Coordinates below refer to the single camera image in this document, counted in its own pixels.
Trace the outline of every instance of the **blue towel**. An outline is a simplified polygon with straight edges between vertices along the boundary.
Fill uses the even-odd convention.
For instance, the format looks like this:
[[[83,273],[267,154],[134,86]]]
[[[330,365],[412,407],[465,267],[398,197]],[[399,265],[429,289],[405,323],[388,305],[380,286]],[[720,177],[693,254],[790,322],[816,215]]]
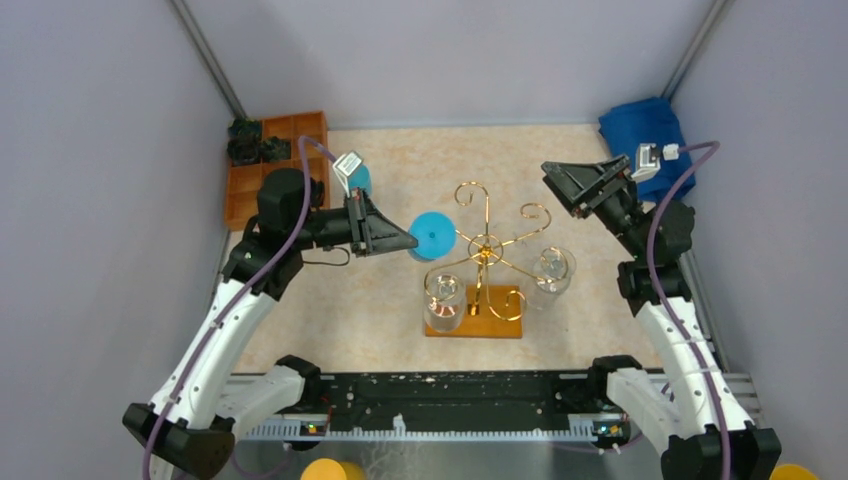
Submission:
[[[613,156],[626,154],[630,157],[630,168],[634,172],[636,150],[640,143],[656,143],[660,148],[669,143],[685,145],[677,115],[671,110],[668,100],[663,98],[654,97],[620,105],[602,115],[598,121],[610,152]],[[639,200],[659,203],[674,181],[691,165],[692,159],[688,153],[681,154],[679,159],[671,162],[661,160],[657,175],[638,185]],[[674,198],[683,198],[694,186],[695,176],[692,175]]]

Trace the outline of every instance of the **gold metal rack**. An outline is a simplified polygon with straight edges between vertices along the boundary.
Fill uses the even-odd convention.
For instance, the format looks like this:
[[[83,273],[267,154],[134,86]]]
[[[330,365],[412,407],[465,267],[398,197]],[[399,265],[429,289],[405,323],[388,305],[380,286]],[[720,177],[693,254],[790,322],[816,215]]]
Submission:
[[[506,322],[514,322],[516,320],[520,320],[523,311],[524,305],[526,304],[526,299],[524,294],[519,291],[517,286],[510,286],[508,289],[504,290],[501,287],[491,287],[489,285],[489,268],[498,264],[503,264],[516,272],[519,272],[523,275],[526,275],[536,282],[554,282],[559,279],[549,279],[537,277],[536,275],[528,272],[527,270],[515,265],[512,262],[509,262],[504,258],[504,249],[505,247],[512,245],[516,242],[529,238],[533,235],[537,235],[542,233],[551,225],[551,212],[545,208],[544,205],[539,203],[525,203],[519,209],[521,216],[527,219],[536,220],[541,219],[544,214],[545,223],[539,228],[535,230],[531,230],[522,235],[518,235],[515,238],[507,241],[501,241],[495,235],[489,232],[489,191],[479,182],[463,182],[460,184],[456,190],[454,191],[454,200],[462,207],[467,207],[471,205],[474,200],[474,192],[471,189],[477,188],[482,190],[483,194],[486,196],[485,201],[485,210],[484,210],[484,229],[483,233],[477,234],[475,236],[466,235],[459,229],[456,230],[457,235],[459,235],[462,239],[468,242],[466,250],[468,252],[468,256],[463,258],[462,260],[448,263],[445,265],[439,265],[430,269],[424,275],[424,291],[426,294],[433,298],[437,299],[435,295],[433,295],[427,285],[429,283],[430,275],[433,272],[438,270],[443,270],[450,267],[455,267],[458,265],[462,265],[465,262],[474,262],[477,264],[477,275],[476,275],[476,283],[475,286],[469,286],[467,289],[468,295],[468,307],[465,313],[465,319],[463,322],[469,319],[469,317],[491,317],[492,320],[503,320]],[[468,191],[467,200],[460,200],[460,192],[463,190]],[[499,290],[499,295],[493,295],[492,290],[497,288]],[[449,300],[449,298],[438,298],[439,301]],[[512,302],[518,302],[518,307],[515,308]],[[488,307],[487,310],[482,310],[481,305]]]

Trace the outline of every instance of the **marble pattern surface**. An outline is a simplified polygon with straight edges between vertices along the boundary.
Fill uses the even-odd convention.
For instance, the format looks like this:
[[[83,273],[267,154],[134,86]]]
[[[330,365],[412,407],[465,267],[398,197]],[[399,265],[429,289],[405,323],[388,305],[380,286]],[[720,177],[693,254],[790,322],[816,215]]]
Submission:
[[[424,336],[423,276],[434,264],[406,252],[352,259],[341,268],[306,266],[280,303],[259,325],[236,372],[264,372],[286,354],[328,372],[409,370],[523,370],[586,368],[593,358],[630,354],[648,367],[659,358],[619,296],[616,267],[627,252],[596,218],[572,219],[542,182],[543,161],[597,162],[608,158],[596,125],[332,131],[336,153],[356,150],[366,161],[373,199],[392,221],[408,228],[417,215],[438,210],[466,233],[482,232],[482,196],[460,207],[459,183],[476,180],[491,194],[491,230],[501,239],[533,230],[524,203],[538,202],[553,215],[551,227],[507,247],[505,258],[530,267],[548,245],[569,249],[577,272],[555,306],[524,318],[520,340]],[[333,205],[342,192],[332,186]],[[241,235],[234,233],[231,246]],[[460,258],[458,239],[447,261]],[[306,260],[343,257],[308,251]],[[457,270],[471,281],[472,265]],[[492,267],[492,280],[517,283],[521,275]]]

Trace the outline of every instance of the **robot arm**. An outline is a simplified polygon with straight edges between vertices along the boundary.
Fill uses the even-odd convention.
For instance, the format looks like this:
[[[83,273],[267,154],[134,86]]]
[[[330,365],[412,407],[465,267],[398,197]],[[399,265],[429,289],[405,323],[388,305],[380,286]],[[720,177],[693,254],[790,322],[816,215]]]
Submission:
[[[680,202],[672,201],[660,219],[654,257],[663,291],[690,338],[676,327],[651,284],[646,253],[656,210],[643,210],[636,183],[656,173],[659,164],[653,146],[646,147],[651,148],[640,147],[637,152],[639,171],[644,173],[636,180],[626,155],[592,165],[542,165],[545,184],[566,210],[578,218],[594,213],[633,256],[633,261],[618,267],[619,291],[656,347],[675,401],[651,385],[632,357],[596,359],[589,383],[594,395],[618,405],[639,425],[662,456],[665,478],[719,478],[721,409],[731,440],[733,478],[767,479],[780,456],[780,442],[774,430],[757,429],[730,393],[700,330],[691,291],[678,265],[680,255],[692,246],[695,211]],[[708,394],[705,375],[715,383],[717,402]]]
[[[221,398],[226,380],[256,327],[303,268],[303,250],[349,244],[354,255],[364,257],[418,244],[386,219],[365,192],[354,189],[344,199],[343,207],[311,211],[294,248],[253,285],[223,321],[213,323],[224,305],[291,236],[302,208],[303,190],[303,173],[299,170],[276,170],[266,178],[257,196],[259,213],[248,222],[242,241],[230,253],[210,310],[182,360],[150,402],[131,404],[124,413],[124,426],[146,444],[175,383],[186,366],[194,364],[180,396],[170,399],[173,405],[154,444],[154,454],[161,459],[155,460],[152,469],[158,478],[170,478],[171,465],[197,478],[213,477],[247,432],[314,393],[320,369],[288,356],[244,391]],[[197,345],[207,335],[211,336],[206,348],[192,360]]]

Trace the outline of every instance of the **blue cloth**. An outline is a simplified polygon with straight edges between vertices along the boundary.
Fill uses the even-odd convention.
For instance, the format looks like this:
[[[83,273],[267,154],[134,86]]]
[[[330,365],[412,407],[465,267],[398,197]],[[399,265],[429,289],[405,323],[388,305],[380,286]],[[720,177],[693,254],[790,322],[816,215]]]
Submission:
[[[626,154],[630,157],[630,169],[636,171],[636,150],[640,143],[656,143],[658,147],[669,143],[685,145],[683,134],[680,132],[680,122],[671,110],[668,100],[649,98],[634,103],[627,103],[613,108],[602,115],[598,121],[601,124],[601,135],[607,141],[613,156]],[[671,185],[683,172],[692,165],[688,153],[670,162],[660,160],[660,171],[657,175],[637,186],[639,200],[659,203],[668,193]],[[683,183],[683,187],[674,196],[683,198],[695,186],[695,176],[692,175]]]
[[[418,240],[418,247],[409,254],[420,262],[444,257],[456,244],[456,228],[451,219],[440,212],[419,215],[409,227],[409,233]]]

